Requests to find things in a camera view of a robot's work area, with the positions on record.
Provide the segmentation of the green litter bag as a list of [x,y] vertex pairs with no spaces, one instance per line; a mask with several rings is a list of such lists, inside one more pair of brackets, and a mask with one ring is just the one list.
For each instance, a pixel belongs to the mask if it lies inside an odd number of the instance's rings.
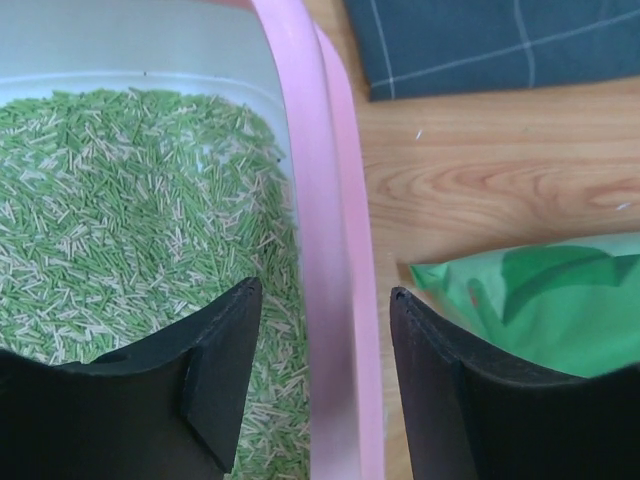
[[583,237],[409,268],[438,313],[532,363],[595,377],[639,360],[639,236]]

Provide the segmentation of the pink litter box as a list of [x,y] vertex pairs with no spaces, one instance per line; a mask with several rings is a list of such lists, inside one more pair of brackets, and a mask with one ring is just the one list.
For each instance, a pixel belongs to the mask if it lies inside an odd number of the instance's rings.
[[300,1],[5,1],[1,98],[166,88],[248,105],[295,189],[310,356],[311,477],[381,479],[375,271],[352,92]]

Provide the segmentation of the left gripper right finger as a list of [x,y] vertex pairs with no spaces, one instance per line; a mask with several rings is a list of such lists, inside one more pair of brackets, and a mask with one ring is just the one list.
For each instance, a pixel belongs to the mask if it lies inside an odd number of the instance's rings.
[[417,479],[635,479],[639,369],[593,378],[515,357],[405,288],[390,328]]

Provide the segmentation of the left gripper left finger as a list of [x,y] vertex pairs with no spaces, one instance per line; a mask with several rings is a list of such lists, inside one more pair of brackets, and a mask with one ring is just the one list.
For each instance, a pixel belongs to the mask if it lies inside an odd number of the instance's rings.
[[234,465],[262,305],[247,278],[83,364],[1,354],[5,479],[221,479]]

